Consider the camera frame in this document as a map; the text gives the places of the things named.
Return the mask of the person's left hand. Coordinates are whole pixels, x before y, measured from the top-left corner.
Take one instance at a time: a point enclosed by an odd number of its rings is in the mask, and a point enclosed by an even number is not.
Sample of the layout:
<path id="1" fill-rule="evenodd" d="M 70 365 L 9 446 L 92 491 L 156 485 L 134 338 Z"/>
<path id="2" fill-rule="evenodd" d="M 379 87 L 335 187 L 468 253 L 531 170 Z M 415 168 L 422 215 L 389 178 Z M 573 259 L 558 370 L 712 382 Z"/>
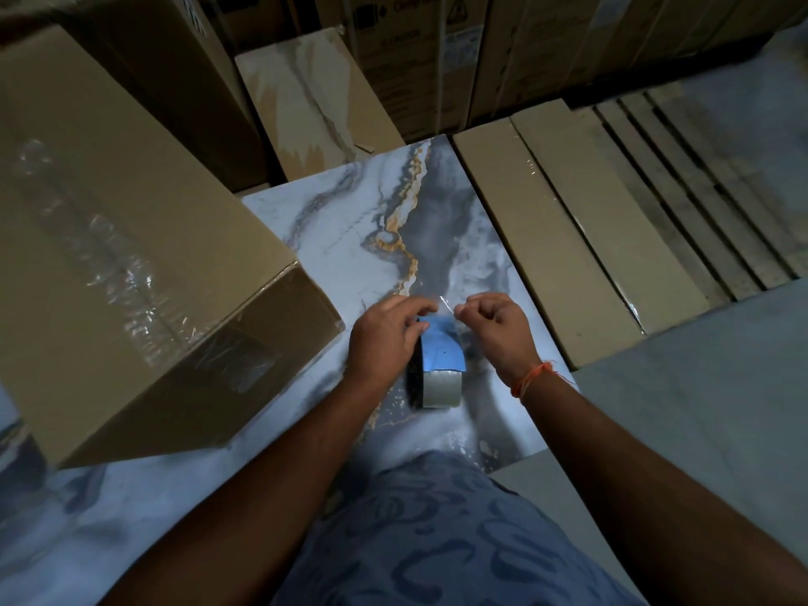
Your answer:
<path id="1" fill-rule="evenodd" d="M 407 345 L 407 318 L 437 310 L 433 300 L 421 295 L 390 295 L 372 305 L 352 328 L 345 379 L 386 392 L 415 351 Z"/>

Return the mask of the wooden pallet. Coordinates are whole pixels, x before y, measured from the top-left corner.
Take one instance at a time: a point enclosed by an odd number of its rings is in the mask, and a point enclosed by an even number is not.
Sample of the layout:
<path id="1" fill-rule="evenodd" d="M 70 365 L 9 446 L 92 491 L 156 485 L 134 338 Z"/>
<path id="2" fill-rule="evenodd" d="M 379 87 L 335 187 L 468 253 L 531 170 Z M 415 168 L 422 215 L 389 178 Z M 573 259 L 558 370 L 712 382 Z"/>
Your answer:
<path id="1" fill-rule="evenodd" d="M 808 279 L 808 216 L 680 81 L 573 112 L 712 308 Z"/>

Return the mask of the blue grey marble tile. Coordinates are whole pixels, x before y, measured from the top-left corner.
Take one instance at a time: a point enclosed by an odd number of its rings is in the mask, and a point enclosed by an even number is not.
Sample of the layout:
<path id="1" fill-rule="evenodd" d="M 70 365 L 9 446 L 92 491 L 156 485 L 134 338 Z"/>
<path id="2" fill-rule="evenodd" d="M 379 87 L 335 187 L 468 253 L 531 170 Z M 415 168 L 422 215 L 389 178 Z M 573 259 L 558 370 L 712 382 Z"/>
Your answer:
<path id="1" fill-rule="evenodd" d="M 446 137 L 247 196 L 292 248 L 346 329 L 396 292 L 447 314 L 478 292 L 504 292 L 537 349 L 569 376 L 516 265 Z M 527 413 L 459 326 L 467 370 L 453 409 L 415 409 L 402 381 L 351 455 L 367 474 L 429 450 L 486 472 L 544 451 Z M 170 526 L 231 478 L 338 380 L 341 334 L 225 448 L 54 471 L 0 386 L 0 606 L 93 606 Z"/>

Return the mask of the large taped cardboard box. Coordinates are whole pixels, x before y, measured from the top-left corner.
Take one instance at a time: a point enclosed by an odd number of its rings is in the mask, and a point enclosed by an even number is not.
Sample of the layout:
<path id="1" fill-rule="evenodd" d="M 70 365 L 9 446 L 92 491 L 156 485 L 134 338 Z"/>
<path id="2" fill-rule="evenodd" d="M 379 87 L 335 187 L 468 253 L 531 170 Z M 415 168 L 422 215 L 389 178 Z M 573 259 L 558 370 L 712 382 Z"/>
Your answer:
<path id="1" fill-rule="evenodd" d="M 343 330 L 64 29 L 0 49 L 0 386 L 51 466 L 222 448 Z"/>

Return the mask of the flat brown cardboard box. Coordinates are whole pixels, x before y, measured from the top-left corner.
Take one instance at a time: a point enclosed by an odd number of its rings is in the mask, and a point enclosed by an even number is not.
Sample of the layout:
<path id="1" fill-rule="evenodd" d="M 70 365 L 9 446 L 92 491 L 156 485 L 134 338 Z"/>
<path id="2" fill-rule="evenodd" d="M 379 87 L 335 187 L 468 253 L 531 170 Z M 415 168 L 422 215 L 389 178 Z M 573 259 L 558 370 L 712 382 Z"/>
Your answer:
<path id="1" fill-rule="evenodd" d="M 641 326 L 509 120 L 452 136 L 567 364 L 581 368 L 639 344 Z"/>
<path id="2" fill-rule="evenodd" d="M 709 310 L 578 114 L 558 99 L 510 121 L 645 334 Z"/>

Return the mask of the person's left forearm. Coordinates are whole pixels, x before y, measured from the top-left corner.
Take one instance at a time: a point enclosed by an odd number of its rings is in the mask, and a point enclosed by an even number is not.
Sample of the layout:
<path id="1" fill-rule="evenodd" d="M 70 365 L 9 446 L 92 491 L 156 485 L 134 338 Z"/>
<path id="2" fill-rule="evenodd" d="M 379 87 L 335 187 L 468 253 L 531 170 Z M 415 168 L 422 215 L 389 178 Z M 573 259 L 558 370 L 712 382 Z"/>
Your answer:
<path id="1" fill-rule="evenodd" d="M 149 548 L 98 606 L 250 606 L 264 598 L 397 377 L 347 370 L 305 416 Z"/>

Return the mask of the cardboard box with white label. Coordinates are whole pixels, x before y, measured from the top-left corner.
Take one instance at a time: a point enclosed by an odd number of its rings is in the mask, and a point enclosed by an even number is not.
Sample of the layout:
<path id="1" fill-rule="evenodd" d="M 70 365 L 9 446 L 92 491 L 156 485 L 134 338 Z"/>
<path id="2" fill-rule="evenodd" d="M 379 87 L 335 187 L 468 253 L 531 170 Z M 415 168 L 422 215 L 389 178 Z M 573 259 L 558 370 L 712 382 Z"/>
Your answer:
<path id="1" fill-rule="evenodd" d="M 405 142 L 465 128 L 489 0 L 314 0 Z"/>

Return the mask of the person's right hand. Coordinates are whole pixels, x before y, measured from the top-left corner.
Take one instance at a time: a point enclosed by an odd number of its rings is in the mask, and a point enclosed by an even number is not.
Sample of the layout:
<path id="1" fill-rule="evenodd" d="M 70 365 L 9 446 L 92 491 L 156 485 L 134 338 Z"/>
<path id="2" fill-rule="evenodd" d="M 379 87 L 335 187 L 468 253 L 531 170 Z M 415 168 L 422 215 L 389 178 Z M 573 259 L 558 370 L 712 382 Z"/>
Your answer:
<path id="1" fill-rule="evenodd" d="M 534 366 L 542 363 L 528 318 L 516 303 L 507 324 L 493 324 L 471 331 L 479 340 L 483 355 L 507 387 L 513 386 Z"/>

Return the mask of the beige marble tile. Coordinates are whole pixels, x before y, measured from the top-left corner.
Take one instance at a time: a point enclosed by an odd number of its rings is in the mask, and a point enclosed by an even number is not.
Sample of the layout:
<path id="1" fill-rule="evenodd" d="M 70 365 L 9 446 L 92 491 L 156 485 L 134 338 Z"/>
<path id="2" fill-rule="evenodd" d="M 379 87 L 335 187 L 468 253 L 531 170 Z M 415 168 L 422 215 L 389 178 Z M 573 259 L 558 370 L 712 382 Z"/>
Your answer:
<path id="1" fill-rule="evenodd" d="M 406 144 L 341 28 L 243 52 L 235 64 L 288 182 Z"/>

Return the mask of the dark tall cardboard box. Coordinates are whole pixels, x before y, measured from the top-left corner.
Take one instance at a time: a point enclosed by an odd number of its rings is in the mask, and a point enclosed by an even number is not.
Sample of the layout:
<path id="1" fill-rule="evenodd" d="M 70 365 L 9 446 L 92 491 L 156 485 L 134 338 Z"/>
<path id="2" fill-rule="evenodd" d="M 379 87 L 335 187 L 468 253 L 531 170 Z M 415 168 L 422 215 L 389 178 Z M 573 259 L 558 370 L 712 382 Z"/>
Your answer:
<path id="1" fill-rule="evenodd" d="M 268 182 L 242 80 L 197 0 L 0 0 L 0 46 L 53 25 L 230 191 Z"/>

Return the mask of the clear packing tape roll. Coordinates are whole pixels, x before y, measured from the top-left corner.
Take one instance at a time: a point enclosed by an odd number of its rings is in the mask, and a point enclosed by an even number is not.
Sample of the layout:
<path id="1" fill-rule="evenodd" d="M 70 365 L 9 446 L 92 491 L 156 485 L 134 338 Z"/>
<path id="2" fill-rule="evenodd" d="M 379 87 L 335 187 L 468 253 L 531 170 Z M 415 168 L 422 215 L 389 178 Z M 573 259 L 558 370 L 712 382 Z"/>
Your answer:
<path id="1" fill-rule="evenodd" d="M 407 367 L 407 392 L 416 409 L 459 407 L 466 359 L 452 316 L 420 316 L 429 324 Z"/>

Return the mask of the person's right forearm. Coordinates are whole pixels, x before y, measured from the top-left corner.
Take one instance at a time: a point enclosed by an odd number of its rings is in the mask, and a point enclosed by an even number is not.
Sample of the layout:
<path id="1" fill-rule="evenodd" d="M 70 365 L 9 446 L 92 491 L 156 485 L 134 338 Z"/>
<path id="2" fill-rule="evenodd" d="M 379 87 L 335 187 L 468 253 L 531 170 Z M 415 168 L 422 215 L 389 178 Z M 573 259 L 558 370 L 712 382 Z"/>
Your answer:
<path id="1" fill-rule="evenodd" d="M 566 382 L 520 401 L 649 603 L 808 606 L 800 560 Z"/>

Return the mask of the orange wrist thread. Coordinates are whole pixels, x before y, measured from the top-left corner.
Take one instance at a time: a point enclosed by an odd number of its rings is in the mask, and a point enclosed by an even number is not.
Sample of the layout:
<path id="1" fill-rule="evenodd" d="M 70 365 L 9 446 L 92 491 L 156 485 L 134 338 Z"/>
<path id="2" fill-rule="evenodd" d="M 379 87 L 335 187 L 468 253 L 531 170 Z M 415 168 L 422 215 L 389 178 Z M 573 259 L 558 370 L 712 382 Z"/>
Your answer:
<path id="1" fill-rule="evenodd" d="M 527 393 L 531 383 L 540 375 L 542 374 L 552 374 L 557 376 L 564 382 L 566 382 L 569 386 L 576 388 L 576 384 L 571 380 L 566 378 L 563 374 L 558 372 L 555 368 L 555 363 L 552 360 L 542 362 L 537 366 L 534 366 L 530 371 L 528 371 L 521 379 L 519 379 L 513 386 L 510 387 L 510 395 L 515 399 L 521 400 L 524 395 Z"/>

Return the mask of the strapped brown cardboard box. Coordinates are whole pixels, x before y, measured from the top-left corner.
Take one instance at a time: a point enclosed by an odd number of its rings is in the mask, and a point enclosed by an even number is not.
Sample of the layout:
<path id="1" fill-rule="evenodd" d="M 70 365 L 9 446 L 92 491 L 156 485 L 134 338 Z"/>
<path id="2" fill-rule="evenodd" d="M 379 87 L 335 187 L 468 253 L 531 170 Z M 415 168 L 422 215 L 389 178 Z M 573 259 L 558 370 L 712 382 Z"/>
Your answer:
<path id="1" fill-rule="evenodd" d="M 489 0 L 466 123 L 805 18 L 808 0 Z"/>

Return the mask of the blue patterned garment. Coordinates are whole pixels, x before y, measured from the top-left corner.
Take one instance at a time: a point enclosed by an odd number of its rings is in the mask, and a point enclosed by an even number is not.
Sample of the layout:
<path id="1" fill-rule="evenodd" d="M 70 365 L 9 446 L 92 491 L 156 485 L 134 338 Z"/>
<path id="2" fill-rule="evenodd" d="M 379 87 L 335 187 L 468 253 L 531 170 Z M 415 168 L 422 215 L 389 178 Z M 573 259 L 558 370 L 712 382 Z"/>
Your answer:
<path id="1" fill-rule="evenodd" d="M 641 606 L 529 499 L 425 452 L 312 526 L 271 606 Z"/>

